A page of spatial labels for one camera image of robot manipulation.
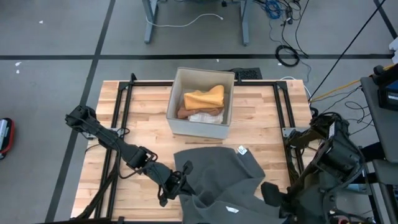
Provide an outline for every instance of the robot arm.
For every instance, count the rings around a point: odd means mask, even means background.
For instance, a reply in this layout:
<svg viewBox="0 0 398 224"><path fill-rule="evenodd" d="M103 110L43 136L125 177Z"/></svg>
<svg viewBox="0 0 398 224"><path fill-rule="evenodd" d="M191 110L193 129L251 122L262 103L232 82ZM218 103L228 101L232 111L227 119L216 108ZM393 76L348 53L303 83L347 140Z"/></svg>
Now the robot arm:
<svg viewBox="0 0 398 224"><path fill-rule="evenodd" d="M194 194L189 186L186 175L193 167L188 161L183 172L173 172L162 163L156 162L157 155L149 149L125 143L115 131L100 125L96 119L95 110L88 106L77 106L70 114L66 115L67 125L79 133L90 133L98 138L99 143L107 149L114 149L120 154L134 172L145 174L159 185L158 198L161 206L167 204L167 199L175 199L177 195Z"/></svg>
<svg viewBox="0 0 398 224"><path fill-rule="evenodd" d="M336 193L361 174L364 164L362 152L349 140L348 125L337 113L323 113L311 120L306 131L293 130L284 139L291 149L304 149L316 139L323 143L287 194L275 199L277 187L264 183L264 201L280 206L280 215L294 217L297 223L330 223L330 218L341 215L336 208Z"/></svg>

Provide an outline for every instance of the clothing label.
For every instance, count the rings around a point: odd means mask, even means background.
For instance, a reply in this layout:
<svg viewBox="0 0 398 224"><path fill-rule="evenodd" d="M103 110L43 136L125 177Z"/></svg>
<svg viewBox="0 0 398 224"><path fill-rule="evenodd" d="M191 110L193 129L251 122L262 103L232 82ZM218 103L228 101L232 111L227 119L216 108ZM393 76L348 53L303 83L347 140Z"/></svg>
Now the clothing label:
<svg viewBox="0 0 398 224"><path fill-rule="evenodd" d="M335 135L335 123L331 124L329 127L329 138L333 137Z"/></svg>
<svg viewBox="0 0 398 224"><path fill-rule="evenodd" d="M243 156L243 155L245 155L248 152L248 150L245 149L243 146L239 146L238 147L238 152Z"/></svg>
<svg viewBox="0 0 398 224"><path fill-rule="evenodd" d="M232 213L235 213L235 214L239 212L239 210L236 209L236 208L231 208L231 207L228 207L228 206L225 206L225 207L226 207L227 211L229 211L229 212L232 212Z"/></svg>

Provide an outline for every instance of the wooden table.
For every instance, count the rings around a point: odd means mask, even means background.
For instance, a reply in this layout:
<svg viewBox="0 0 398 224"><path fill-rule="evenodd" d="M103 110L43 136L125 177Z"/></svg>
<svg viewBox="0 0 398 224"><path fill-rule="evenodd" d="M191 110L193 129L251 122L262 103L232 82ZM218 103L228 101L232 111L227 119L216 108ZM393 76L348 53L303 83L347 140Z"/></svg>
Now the wooden table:
<svg viewBox="0 0 398 224"><path fill-rule="evenodd" d="M111 126L119 81L103 83L96 108L97 119L106 127ZM290 102L296 127L307 127L311 113L301 80L288 80ZM290 185L284 146L279 127L274 92L271 86L236 86L234 88L232 122L228 139L210 139L172 134L166 120L166 110L171 86L134 86L127 119L131 130L124 140L129 144L145 146L159 155L171 169L175 169L175 152L205 146L225 146L237 149L248 148L266 173L265 181L277 184L286 192ZM282 91L279 92L284 110L285 123L288 117ZM118 127L121 125L124 101L121 102ZM90 141L88 146L97 144ZM85 156L83 170L76 193L72 217L80 214L98 190L106 150L101 146L90 149ZM311 161L313 151L306 150L305 164ZM122 175L131 173L123 162ZM157 199L158 186L144 175L135 175L118 181L113 220L124 216L129 221L180 221L182 210L179 200L169 200L162 208ZM261 198L259 189L256 195Z"/></svg>

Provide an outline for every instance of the yellow cable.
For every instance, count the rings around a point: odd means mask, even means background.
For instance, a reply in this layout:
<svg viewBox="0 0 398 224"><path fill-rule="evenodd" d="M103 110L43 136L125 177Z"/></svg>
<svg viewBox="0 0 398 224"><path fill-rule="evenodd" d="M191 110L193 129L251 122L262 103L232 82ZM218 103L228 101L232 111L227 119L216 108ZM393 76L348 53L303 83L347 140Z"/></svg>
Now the yellow cable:
<svg viewBox="0 0 398 224"><path fill-rule="evenodd" d="M384 71L386 71L386 70L392 68L393 66L394 66L394 64L388 65L388 66L384 67ZM316 98L314 98L314 99L311 99L310 102L312 103L312 102L314 102L315 100L318 100L318 99L323 98L323 97L325 97L325 96L327 96L327 95L330 95L330 94L334 93L335 91L338 91L338 90L342 90L342 89L344 89L344 88L347 88L347 87L349 87L349 86L351 86L351 85L354 85L354 84L357 83L357 82L359 82L359 80L355 80L355 81L353 81L353 82L350 82L349 84L346 84L346 85L340 86L340 87L338 87L338 88L335 88L334 90L331 90L331 91L329 91L329 92L327 92L327 93L325 93L325 94L323 94L323 95L320 95L320 96L318 96L318 97L316 97Z"/></svg>
<svg viewBox="0 0 398 224"><path fill-rule="evenodd" d="M325 97L325 96L327 96L327 95L329 95L329 94L334 93L335 91L338 91L338 90L342 90L342 89L344 89L344 88L347 88L347 87L349 87L350 85L354 85L354 84L357 83L357 82L359 82L359 80L355 80L355 81L353 81L353 82L350 82L349 84L346 84L346 85L340 86L340 87L338 87L338 88L335 88L335 89L332 90L332 91L329 91L329 92L327 92L327 93L325 93L325 94L323 94L323 95L320 95L320 96L318 96L318 97L312 99L310 102L312 103L313 101L315 101L315 100L317 100L317 99L323 98L323 97Z"/></svg>

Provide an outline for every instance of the white cloth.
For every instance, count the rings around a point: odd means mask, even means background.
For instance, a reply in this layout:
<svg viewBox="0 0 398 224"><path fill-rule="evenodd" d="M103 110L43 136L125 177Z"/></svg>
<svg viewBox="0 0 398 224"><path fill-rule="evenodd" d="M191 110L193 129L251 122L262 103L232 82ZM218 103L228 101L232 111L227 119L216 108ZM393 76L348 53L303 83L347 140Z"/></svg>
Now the white cloth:
<svg viewBox="0 0 398 224"><path fill-rule="evenodd" d="M202 123L211 123L211 124L221 124L224 119L224 110L217 116L212 116L206 112L199 112L197 114L191 115L188 117L189 121L192 122L202 122Z"/></svg>

